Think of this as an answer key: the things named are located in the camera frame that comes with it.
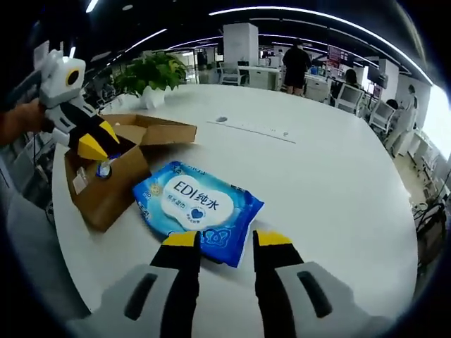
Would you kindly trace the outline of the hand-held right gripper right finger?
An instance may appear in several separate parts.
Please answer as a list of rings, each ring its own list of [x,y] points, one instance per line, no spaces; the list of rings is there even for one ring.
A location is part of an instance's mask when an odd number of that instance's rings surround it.
[[[357,305],[348,285],[303,261],[288,237],[255,230],[253,253],[265,337],[382,337],[390,329],[390,319]]]

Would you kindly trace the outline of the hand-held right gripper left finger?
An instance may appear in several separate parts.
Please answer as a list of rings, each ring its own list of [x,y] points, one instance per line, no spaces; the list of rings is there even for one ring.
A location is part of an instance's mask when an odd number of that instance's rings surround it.
[[[107,288],[91,315],[68,323],[74,337],[191,337],[199,296],[200,233],[173,233],[151,263]]]

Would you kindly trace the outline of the person's left hand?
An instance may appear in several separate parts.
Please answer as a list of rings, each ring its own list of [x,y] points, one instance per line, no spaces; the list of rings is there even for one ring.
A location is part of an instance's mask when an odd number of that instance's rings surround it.
[[[1,113],[0,145],[11,144],[27,132],[42,131],[45,121],[44,112],[45,109],[39,99],[34,99]]]

